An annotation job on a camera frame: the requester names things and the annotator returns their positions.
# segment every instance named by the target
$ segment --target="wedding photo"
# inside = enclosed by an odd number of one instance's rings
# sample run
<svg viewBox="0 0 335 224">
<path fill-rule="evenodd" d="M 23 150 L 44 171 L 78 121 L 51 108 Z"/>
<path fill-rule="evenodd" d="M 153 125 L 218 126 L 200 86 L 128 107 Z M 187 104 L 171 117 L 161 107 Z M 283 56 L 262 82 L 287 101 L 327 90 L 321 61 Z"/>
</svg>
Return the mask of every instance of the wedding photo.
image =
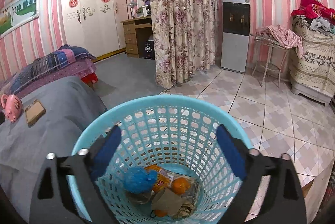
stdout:
<svg viewBox="0 0 335 224">
<path fill-rule="evenodd" d="M 0 37 L 38 17 L 36 0 L 15 0 L 0 13 Z"/>
</svg>

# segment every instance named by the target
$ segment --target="wicker table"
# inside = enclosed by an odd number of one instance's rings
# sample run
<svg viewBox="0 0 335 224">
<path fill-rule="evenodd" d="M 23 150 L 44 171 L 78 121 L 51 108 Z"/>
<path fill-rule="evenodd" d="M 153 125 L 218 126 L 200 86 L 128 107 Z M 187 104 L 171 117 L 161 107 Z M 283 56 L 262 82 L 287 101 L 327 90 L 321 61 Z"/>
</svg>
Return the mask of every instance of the wicker table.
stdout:
<svg viewBox="0 0 335 224">
<path fill-rule="evenodd" d="M 256 51 L 257 51 L 257 62 L 256 62 L 256 65 L 255 65 L 255 68 L 252 72 L 252 76 L 254 75 L 255 71 L 256 71 L 256 68 L 257 66 L 260 66 L 260 67 L 263 67 L 265 70 L 264 70 L 264 75 L 263 75 L 263 80 L 261 82 L 261 86 L 263 86 L 264 84 L 264 80 L 265 80 L 265 76 L 266 76 L 266 72 L 268 70 L 270 71 L 278 71 L 278 87 L 279 87 L 279 84 L 280 84 L 280 72 L 281 72 L 281 68 L 283 66 L 283 63 L 284 63 L 284 60 L 287 56 L 287 52 L 289 49 L 287 48 L 284 48 L 282 47 L 278 41 L 276 41 L 275 39 L 273 38 L 270 38 L 270 37 L 265 37 L 265 36 L 260 36 L 260 35 L 254 35 L 254 34 L 250 34 L 251 36 L 254 37 L 254 41 L 255 41 L 255 45 L 256 44 L 259 44 L 259 46 L 261 46 L 262 44 L 263 45 L 267 45 L 269 47 L 269 50 L 268 50 L 268 57 L 267 57 L 267 60 L 266 62 L 260 62 L 260 57 L 261 57 L 261 51 L 257 49 L 256 47 Z M 273 49 L 274 48 L 279 48 L 279 49 L 282 49 L 284 50 L 284 55 L 283 55 L 283 59 L 281 61 L 281 64 L 280 64 L 280 67 L 274 65 L 272 63 L 272 54 L 273 54 Z"/>
</svg>

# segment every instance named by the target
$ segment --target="white wardrobe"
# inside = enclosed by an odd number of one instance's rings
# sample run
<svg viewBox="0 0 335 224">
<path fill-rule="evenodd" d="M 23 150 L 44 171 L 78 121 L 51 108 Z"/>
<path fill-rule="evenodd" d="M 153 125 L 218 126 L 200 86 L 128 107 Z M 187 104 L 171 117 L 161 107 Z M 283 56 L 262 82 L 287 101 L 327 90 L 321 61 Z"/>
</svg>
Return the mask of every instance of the white wardrobe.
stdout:
<svg viewBox="0 0 335 224">
<path fill-rule="evenodd" d="M 66 41 L 95 57 L 126 46 L 121 21 L 128 19 L 126 0 L 62 0 Z"/>
</svg>

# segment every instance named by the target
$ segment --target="screw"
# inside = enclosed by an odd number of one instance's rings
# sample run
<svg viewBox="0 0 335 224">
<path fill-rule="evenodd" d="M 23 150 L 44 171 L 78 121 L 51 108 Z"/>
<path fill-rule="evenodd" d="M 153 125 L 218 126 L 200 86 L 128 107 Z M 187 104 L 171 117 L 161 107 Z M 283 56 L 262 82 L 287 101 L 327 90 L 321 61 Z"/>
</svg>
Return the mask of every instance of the screw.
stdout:
<svg viewBox="0 0 335 224">
<path fill-rule="evenodd" d="M 88 149 L 87 148 L 83 148 L 81 150 L 78 151 L 78 155 L 80 156 L 84 156 L 88 153 Z"/>
<path fill-rule="evenodd" d="M 48 160 L 52 160 L 52 159 L 54 159 L 56 157 L 56 154 L 55 153 L 48 153 L 47 155 L 46 155 L 46 158 L 48 159 Z"/>
<path fill-rule="evenodd" d="M 249 154 L 253 155 L 253 156 L 258 156 L 259 155 L 259 151 L 255 148 L 249 149 Z"/>
<path fill-rule="evenodd" d="M 289 161 L 291 159 L 290 155 L 288 155 L 287 153 L 283 153 L 282 155 L 280 155 L 280 157 L 284 160 Z"/>
</svg>

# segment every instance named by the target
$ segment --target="blue plastic laundry basket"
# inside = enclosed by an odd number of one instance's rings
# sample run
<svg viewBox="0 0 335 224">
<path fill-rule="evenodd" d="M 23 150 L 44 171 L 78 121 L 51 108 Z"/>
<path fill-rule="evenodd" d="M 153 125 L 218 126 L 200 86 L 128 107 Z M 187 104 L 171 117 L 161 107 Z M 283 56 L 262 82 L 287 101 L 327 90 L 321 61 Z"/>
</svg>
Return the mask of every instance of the blue plastic laundry basket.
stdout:
<svg viewBox="0 0 335 224">
<path fill-rule="evenodd" d="M 122 141 L 106 174 L 96 181 L 106 204 L 123 224 L 172 223 L 150 218 L 125 197 L 122 183 L 130 167 L 159 166 L 197 177 L 203 194 L 197 207 L 182 223 L 217 223 L 234 198 L 240 179 L 235 177 L 215 140 L 216 128 L 224 124 L 233 137 L 252 145 L 238 122 L 220 108 L 199 99 L 175 95 L 135 99 L 107 111 L 81 134 L 72 155 L 89 148 L 105 130 L 118 124 Z M 75 178 L 69 177 L 79 214 L 90 220 Z"/>
</svg>

